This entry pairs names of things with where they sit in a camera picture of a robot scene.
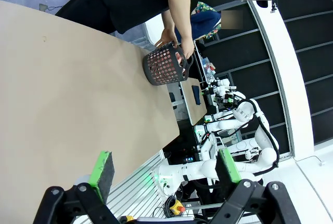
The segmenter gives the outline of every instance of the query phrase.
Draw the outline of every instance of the wooden table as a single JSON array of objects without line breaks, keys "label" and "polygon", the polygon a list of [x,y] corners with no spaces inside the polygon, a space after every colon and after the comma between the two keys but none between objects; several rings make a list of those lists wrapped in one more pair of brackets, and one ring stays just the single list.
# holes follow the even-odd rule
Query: wooden table
[{"label": "wooden table", "polygon": [[179,135],[147,51],[0,1],[0,216],[32,223],[45,190],[69,189],[112,151],[117,184]]},{"label": "wooden table", "polygon": [[206,104],[204,103],[202,94],[200,93],[200,105],[197,105],[194,99],[192,86],[199,86],[199,91],[201,92],[200,83],[197,79],[189,77],[186,81],[180,82],[180,84],[183,91],[189,120],[192,125],[196,125],[196,123],[207,113]]}]

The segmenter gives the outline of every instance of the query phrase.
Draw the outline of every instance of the small black object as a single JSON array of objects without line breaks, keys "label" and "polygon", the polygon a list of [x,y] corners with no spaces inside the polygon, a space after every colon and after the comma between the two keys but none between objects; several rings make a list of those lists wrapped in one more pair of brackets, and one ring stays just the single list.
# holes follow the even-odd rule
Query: small black object
[{"label": "small black object", "polygon": [[125,224],[127,222],[127,217],[121,216],[120,218],[118,218],[118,221],[120,222],[120,224]]},{"label": "small black object", "polygon": [[199,86],[193,85],[192,90],[193,90],[193,95],[194,95],[194,99],[196,101],[196,104],[200,105],[201,103],[200,103],[200,89],[199,89]]},{"label": "small black object", "polygon": [[194,162],[195,160],[194,160],[194,157],[193,156],[187,156],[187,157],[185,157],[184,159],[183,159],[183,162],[184,163],[192,163],[192,162]]},{"label": "small black object", "polygon": [[268,8],[268,1],[257,1],[258,6]]},{"label": "small black object", "polygon": [[81,215],[88,215],[93,224],[119,224],[88,183],[74,185],[67,191],[61,187],[48,188],[33,224],[70,224]]},{"label": "small black object", "polygon": [[[176,52],[182,57],[181,64],[177,61]],[[191,57],[191,62],[188,63],[183,50],[179,46],[174,48],[170,42],[146,55],[142,60],[142,66],[147,80],[152,85],[165,85],[187,80],[193,61],[194,58]]]},{"label": "small black object", "polygon": [[173,93],[169,93],[169,97],[172,103],[176,101],[175,95]]},{"label": "small black object", "polygon": [[279,181],[263,187],[251,180],[241,180],[209,224],[238,223],[244,212],[256,214],[263,224],[301,224],[286,186]]},{"label": "small black object", "polygon": [[203,91],[203,95],[213,95],[215,94],[214,92],[214,87],[208,87],[206,88],[206,90]]},{"label": "small black object", "polygon": [[223,99],[223,106],[226,109],[233,109],[238,107],[239,99],[235,97],[233,94],[225,94],[224,99]]}]

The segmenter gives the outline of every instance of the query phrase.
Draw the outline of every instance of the person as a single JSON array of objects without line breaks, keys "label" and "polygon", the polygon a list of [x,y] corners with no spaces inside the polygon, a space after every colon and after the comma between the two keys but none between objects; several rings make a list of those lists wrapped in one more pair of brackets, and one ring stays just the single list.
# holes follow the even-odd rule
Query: person
[{"label": "person", "polygon": [[162,14],[161,41],[174,41],[175,26],[182,37],[186,58],[194,51],[190,24],[190,0],[71,0],[56,15],[105,33],[128,29]]},{"label": "person", "polygon": [[[221,29],[221,13],[206,3],[198,2],[197,7],[190,16],[192,26],[192,39],[211,38]],[[181,35],[178,29],[175,29],[178,42],[181,42]]]}]

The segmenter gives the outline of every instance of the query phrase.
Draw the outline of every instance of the cable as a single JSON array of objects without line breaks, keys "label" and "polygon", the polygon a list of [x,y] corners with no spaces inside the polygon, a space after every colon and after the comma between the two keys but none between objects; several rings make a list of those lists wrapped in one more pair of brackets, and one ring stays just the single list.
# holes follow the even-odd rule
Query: cable
[{"label": "cable", "polygon": [[168,152],[170,152],[170,155],[167,158],[165,158],[165,156],[164,156],[164,159],[168,159],[171,157],[171,151],[168,151]]},{"label": "cable", "polygon": [[218,189],[221,187],[221,185],[219,185],[219,184],[204,185],[204,184],[199,183],[197,180],[193,180],[192,182],[195,184],[195,186],[202,188],[202,189]]},{"label": "cable", "polygon": [[184,188],[183,188],[183,185],[181,185],[181,184],[180,184],[180,186],[179,186],[179,187],[180,187],[180,189],[181,189],[181,191],[182,191],[182,196],[180,197],[180,201],[181,201],[181,200],[182,200],[182,198],[183,198],[183,196],[184,196]]},{"label": "cable", "polygon": [[165,193],[165,191],[164,191],[164,189],[165,189],[165,185],[166,185],[166,183],[164,184],[164,187],[163,187],[163,193],[165,194],[165,196],[168,196],[168,197],[172,196],[172,195],[167,195],[167,194]]},{"label": "cable", "polygon": [[224,117],[226,117],[226,116],[231,116],[231,115],[234,115],[234,114],[231,113],[231,114],[228,114],[228,115],[225,115],[225,116],[221,116],[221,117],[217,118],[216,120],[219,120],[219,119],[222,119],[222,118],[224,118]]},{"label": "cable", "polygon": [[[255,105],[255,103],[250,100],[250,99],[243,99],[239,102],[239,104],[243,103],[243,102],[248,102],[250,104],[252,104],[253,106],[253,109],[254,109],[254,113],[256,114],[258,112],[257,110],[257,106]],[[263,131],[265,132],[265,134],[267,135],[267,137],[269,138],[269,140],[271,141],[272,143],[272,146],[273,146],[273,149],[275,150],[276,152],[276,160],[275,162],[272,164],[272,167],[268,168],[268,169],[265,169],[263,171],[260,171],[260,172],[256,172],[256,173],[253,173],[254,176],[259,176],[259,175],[263,175],[263,174],[266,174],[270,171],[272,171],[274,168],[277,168],[278,167],[278,164],[279,164],[279,160],[280,160],[280,153],[279,153],[279,150],[273,140],[273,137],[272,137],[272,134],[266,129],[266,127],[264,126],[264,124],[262,123],[260,117],[257,117],[257,119],[259,120],[259,125],[260,127],[263,129]]]},{"label": "cable", "polygon": [[282,158],[280,158],[280,162],[284,162],[284,161],[289,160],[289,159],[291,159],[291,158],[293,158],[292,155],[291,155],[291,156],[282,157]]},{"label": "cable", "polygon": [[58,6],[58,7],[48,7],[46,10],[52,11],[53,9],[59,8],[59,7],[63,7],[63,6]]},{"label": "cable", "polygon": [[245,99],[245,98],[242,98],[242,97],[240,97],[240,96],[238,96],[238,95],[236,95],[236,94],[234,94],[234,95],[235,95],[235,97],[237,97],[237,98]]},{"label": "cable", "polygon": [[157,208],[161,208],[161,209],[164,210],[164,207],[156,207],[156,208],[154,209],[154,211],[152,212],[152,216],[153,216],[153,217],[154,217],[155,210],[156,210]]},{"label": "cable", "polygon": [[209,132],[206,132],[206,133],[202,136],[202,138],[201,138],[201,142],[200,142],[200,143],[206,141],[206,139],[207,139],[209,136],[210,136],[210,133],[209,133]]},{"label": "cable", "polygon": [[323,161],[320,160],[320,159],[318,158],[318,156],[316,156],[316,155],[312,155],[312,156],[309,156],[309,157],[303,158],[303,159],[301,159],[301,160],[296,160],[296,159],[294,158],[294,160],[295,160],[295,162],[300,162],[300,161],[303,161],[303,160],[308,159],[308,158],[311,158],[311,157],[315,157],[315,158],[317,158],[321,163],[323,162]]},{"label": "cable", "polygon": [[205,223],[205,224],[207,224],[207,223],[208,223],[206,220],[203,220],[203,219],[200,219],[200,218],[194,218],[194,221],[196,221],[197,224],[200,224],[200,223]]},{"label": "cable", "polygon": [[164,214],[166,218],[171,218],[174,217],[175,215],[172,213],[170,210],[171,202],[175,200],[175,197],[169,196],[168,199],[164,203]]},{"label": "cable", "polygon": [[320,202],[322,203],[324,209],[326,210],[329,218],[331,219],[331,221],[333,222],[333,217],[331,215],[330,210],[327,208],[325,202],[323,201],[323,199],[321,198],[320,194],[318,193],[318,191],[316,190],[316,188],[313,186],[313,184],[311,183],[310,179],[307,177],[306,173],[302,170],[301,166],[296,162],[296,165],[298,167],[298,169],[301,171],[301,173],[303,174],[303,176],[306,178],[306,180],[308,181],[308,183],[310,184],[311,188],[313,189],[313,191],[316,193],[317,197],[319,198]]},{"label": "cable", "polygon": [[220,136],[219,132],[221,132],[222,130],[218,130],[218,131],[213,131],[214,134],[217,134],[219,137],[222,138],[226,138],[226,137],[231,137],[232,135],[234,135],[236,132],[238,132],[240,129],[242,129],[245,125],[251,123],[254,120],[254,118],[252,118],[250,121],[244,123],[243,125],[241,125],[237,130],[235,130],[234,132],[232,132],[231,134],[227,135],[227,136]]},{"label": "cable", "polygon": [[218,117],[217,119],[215,119],[214,121],[206,122],[206,124],[211,124],[211,123],[216,123],[216,122],[219,122],[219,121],[227,120],[227,119],[222,119],[222,118],[225,118],[225,117],[227,117],[227,116],[231,116],[231,115],[234,115],[234,114],[231,113],[231,114],[228,114],[228,115],[225,115],[225,116],[220,116],[220,117]]}]

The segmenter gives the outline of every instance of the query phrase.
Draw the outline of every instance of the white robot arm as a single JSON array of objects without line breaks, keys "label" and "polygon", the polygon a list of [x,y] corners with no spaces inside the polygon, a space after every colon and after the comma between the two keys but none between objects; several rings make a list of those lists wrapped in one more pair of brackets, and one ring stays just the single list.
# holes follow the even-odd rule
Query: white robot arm
[{"label": "white robot arm", "polygon": [[[203,134],[199,133],[211,133],[220,130],[246,127],[247,123],[256,116],[259,119],[260,126],[254,134],[254,139],[244,140],[228,147],[228,149],[231,153],[239,151],[244,152],[247,159],[251,159],[253,156],[247,147],[260,148],[261,153],[256,162],[236,162],[236,167],[242,179],[250,179],[253,181],[259,180],[261,179],[259,175],[266,173],[267,169],[273,168],[275,161],[278,162],[279,154],[275,149],[278,150],[279,145],[270,133],[268,121],[258,103],[253,99],[246,99],[243,94],[237,91],[227,91],[227,93],[229,96],[230,94],[233,94],[242,99],[240,104],[230,111],[220,112],[213,115],[212,123],[207,123],[205,126],[196,126],[196,134],[197,136],[199,135],[199,137],[204,137]],[[245,147],[245,150],[237,148],[237,146],[243,146],[243,148]],[[201,178],[218,180],[215,172],[215,165],[215,159],[181,165],[161,165],[158,168],[158,172],[155,172],[155,174],[158,173],[158,185],[159,188],[163,190],[163,193],[166,195],[172,195],[178,189],[182,181],[197,180]]]},{"label": "white robot arm", "polygon": [[230,86],[230,81],[228,79],[217,79],[208,85],[208,87],[204,90],[204,93],[224,97],[227,92],[234,89],[236,89],[236,86]]}]

